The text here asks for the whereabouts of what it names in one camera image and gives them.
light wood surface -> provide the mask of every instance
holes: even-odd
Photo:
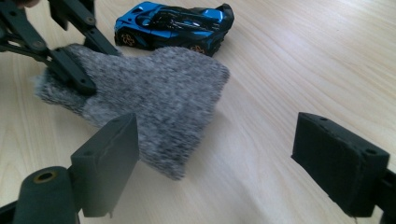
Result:
[[[218,0],[158,1],[217,7]],[[98,28],[112,42],[117,17],[139,1],[97,0]],[[114,217],[82,223],[355,223],[291,158],[298,112],[321,115],[392,154],[396,171],[396,2],[229,0],[235,22],[215,59],[232,77],[182,181],[139,162]],[[47,1],[27,10],[50,48],[82,43],[63,31]],[[150,52],[121,48],[139,56]],[[0,53],[0,204],[22,180],[70,155],[97,129],[34,96],[43,63]],[[378,223],[381,211],[358,223]]]

screw hole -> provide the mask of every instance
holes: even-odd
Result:
[[[57,174],[55,171],[47,171],[45,173],[35,176],[34,182],[37,184],[46,183],[54,179],[56,175]]]

gray knit sock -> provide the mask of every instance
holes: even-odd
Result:
[[[97,93],[80,95],[46,71],[35,94],[98,127],[135,112],[140,159],[172,179],[181,179],[212,118],[228,69],[183,48],[157,49],[147,57],[110,56],[81,45],[65,49],[81,62]]]

blue toy car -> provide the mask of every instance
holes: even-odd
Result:
[[[233,25],[233,10],[169,7],[143,2],[118,18],[116,45],[140,49],[179,46],[212,56]]]

black plastic bracket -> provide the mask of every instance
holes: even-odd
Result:
[[[23,180],[19,199],[0,208],[0,224],[76,224],[114,210],[139,160],[135,114],[111,120],[72,156]]]
[[[291,156],[351,217],[370,217],[376,205],[383,220],[396,223],[396,176],[389,154],[333,121],[300,113]]]

